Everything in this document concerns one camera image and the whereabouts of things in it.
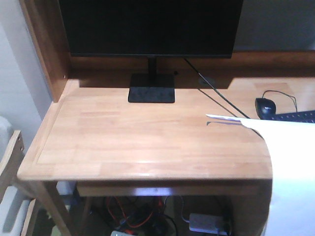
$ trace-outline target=monitor screen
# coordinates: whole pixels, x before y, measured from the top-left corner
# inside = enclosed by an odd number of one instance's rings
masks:
[[[231,57],[243,0],[59,0],[72,56]]]

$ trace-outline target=desk leg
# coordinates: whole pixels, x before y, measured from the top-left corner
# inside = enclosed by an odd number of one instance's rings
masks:
[[[78,236],[70,214],[56,189],[56,183],[34,181],[30,184],[36,198],[50,213],[62,236]]]

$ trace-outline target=monitor base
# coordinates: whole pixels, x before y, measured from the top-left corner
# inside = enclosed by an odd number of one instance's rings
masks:
[[[148,74],[133,74],[128,102],[174,103],[174,76],[157,74],[153,80],[150,80]]]

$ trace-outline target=monitor stand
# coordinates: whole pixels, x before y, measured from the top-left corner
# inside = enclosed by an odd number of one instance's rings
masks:
[[[132,74],[128,102],[175,102],[174,76],[157,74],[157,58],[148,58],[148,74]]]

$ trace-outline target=red cable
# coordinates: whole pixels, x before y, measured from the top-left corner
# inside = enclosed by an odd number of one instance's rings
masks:
[[[112,199],[112,197],[106,198],[106,206],[107,206],[108,213],[112,216],[112,218],[116,221],[117,224],[120,224],[118,219],[114,216],[111,209],[109,208],[109,204],[110,204],[111,199]]]
[[[127,219],[126,213],[125,213],[125,211],[124,211],[123,205],[121,204],[121,202],[119,201],[119,199],[118,199],[117,197],[115,197],[115,200],[117,201],[117,203],[118,203],[118,205],[119,205],[119,207],[120,207],[120,209],[121,209],[121,211],[122,211],[122,213],[123,213],[123,216],[124,216],[124,218],[125,218],[125,220],[126,220],[126,223],[127,223],[128,226],[131,227],[131,228],[138,228],[138,227],[144,225],[144,224],[151,218],[151,216],[153,215],[154,210],[152,209],[152,212],[150,213],[150,215],[149,215],[143,222],[141,222],[141,223],[139,223],[139,224],[137,224],[137,225],[132,225],[132,224],[130,224],[130,223],[128,222],[128,219]]]

